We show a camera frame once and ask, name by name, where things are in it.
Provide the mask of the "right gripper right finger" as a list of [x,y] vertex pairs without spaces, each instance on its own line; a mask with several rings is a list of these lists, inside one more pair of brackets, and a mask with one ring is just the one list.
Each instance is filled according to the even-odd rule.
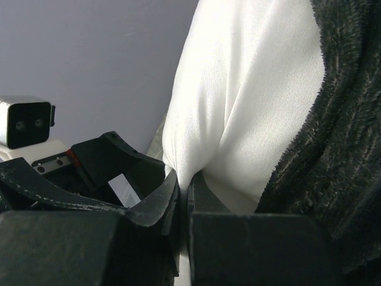
[[343,285],[327,231],[307,216],[234,214],[197,173],[188,189],[193,285]]

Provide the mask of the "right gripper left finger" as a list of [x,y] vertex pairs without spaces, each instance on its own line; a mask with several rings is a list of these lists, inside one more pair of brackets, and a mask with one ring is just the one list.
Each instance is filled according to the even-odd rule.
[[1,164],[2,285],[173,285],[179,274],[175,174],[131,209],[53,185],[22,158]]

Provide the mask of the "white pillow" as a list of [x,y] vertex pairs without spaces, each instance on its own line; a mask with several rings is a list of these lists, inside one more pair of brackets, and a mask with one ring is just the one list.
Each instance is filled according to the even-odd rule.
[[182,197],[202,172],[229,210],[253,212],[323,75],[310,1],[199,1],[162,140]]

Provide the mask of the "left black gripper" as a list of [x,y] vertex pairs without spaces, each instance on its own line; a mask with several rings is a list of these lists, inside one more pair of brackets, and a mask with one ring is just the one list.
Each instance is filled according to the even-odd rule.
[[120,206],[108,182],[124,175],[139,206],[165,205],[164,164],[137,152],[116,132],[66,147],[57,139],[11,149],[1,145],[2,209]]

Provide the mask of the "black pillowcase with tan flowers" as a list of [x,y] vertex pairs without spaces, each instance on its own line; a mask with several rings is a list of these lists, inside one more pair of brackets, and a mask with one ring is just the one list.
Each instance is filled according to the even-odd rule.
[[313,1],[324,78],[257,213],[328,230],[348,285],[380,284],[380,2]]

